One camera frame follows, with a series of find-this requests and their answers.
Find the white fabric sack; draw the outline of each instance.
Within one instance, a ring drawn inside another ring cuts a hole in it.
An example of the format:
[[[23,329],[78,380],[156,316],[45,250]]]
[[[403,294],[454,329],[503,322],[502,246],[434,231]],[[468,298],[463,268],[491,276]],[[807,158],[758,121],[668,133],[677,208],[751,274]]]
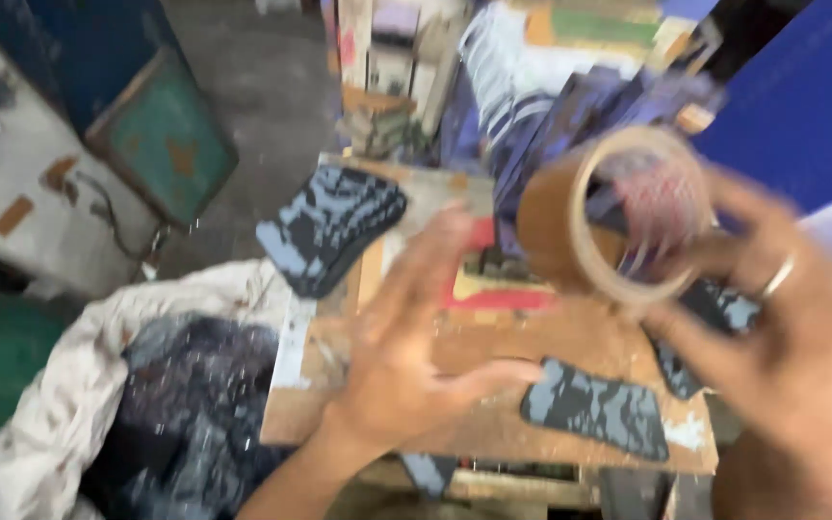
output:
[[[88,305],[0,428],[0,520],[101,518],[77,503],[78,483],[115,419],[128,373],[120,353],[142,325],[198,311],[280,330],[290,294],[271,262],[250,260]]]

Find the tape roll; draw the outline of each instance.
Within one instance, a ring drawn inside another ring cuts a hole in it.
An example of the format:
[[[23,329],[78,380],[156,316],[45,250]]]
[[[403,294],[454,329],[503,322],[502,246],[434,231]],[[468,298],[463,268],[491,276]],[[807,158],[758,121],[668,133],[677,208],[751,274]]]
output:
[[[679,193],[664,192],[666,198],[661,201],[678,205],[679,213],[689,215],[685,242],[710,231],[714,213],[696,153],[675,134],[641,126],[617,130],[584,144],[535,173],[522,194],[517,229],[532,272],[549,280],[557,290],[597,292],[623,305],[642,306],[678,295],[688,288],[692,275],[682,273],[658,283],[642,283],[618,274],[618,265],[630,248],[629,240],[588,222],[586,194],[597,167],[607,158],[624,154],[653,156],[662,165],[650,174],[657,176],[657,183],[674,181],[685,187]],[[660,219],[649,212],[646,217],[638,217]],[[663,229],[663,222],[638,224]],[[662,242],[664,237],[653,239]]]

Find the ring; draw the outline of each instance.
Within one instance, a ring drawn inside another ring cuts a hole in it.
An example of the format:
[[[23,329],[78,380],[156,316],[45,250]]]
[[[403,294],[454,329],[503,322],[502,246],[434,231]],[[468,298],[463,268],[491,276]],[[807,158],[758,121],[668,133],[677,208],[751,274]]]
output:
[[[766,300],[772,293],[782,285],[782,282],[785,281],[785,278],[789,278],[789,275],[792,274],[792,269],[795,268],[795,257],[789,255],[788,258],[785,259],[785,262],[782,263],[782,266],[776,271],[776,275],[769,280],[769,283],[766,285],[766,288],[763,289],[763,292],[760,292],[760,299]]]

